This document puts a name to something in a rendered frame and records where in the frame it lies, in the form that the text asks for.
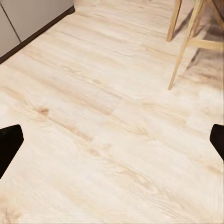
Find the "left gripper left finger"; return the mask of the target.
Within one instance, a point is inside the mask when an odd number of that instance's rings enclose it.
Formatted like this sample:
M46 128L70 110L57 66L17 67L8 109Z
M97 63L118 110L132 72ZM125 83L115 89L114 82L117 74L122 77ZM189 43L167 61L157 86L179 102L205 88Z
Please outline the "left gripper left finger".
M24 142L19 124L0 130L0 179Z

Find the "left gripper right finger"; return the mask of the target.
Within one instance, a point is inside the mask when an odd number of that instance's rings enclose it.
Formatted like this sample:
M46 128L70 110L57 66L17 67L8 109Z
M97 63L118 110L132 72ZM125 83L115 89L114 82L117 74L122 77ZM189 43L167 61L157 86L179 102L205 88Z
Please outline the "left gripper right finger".
M210 142L224 160L224 126L218 124L213 125Z

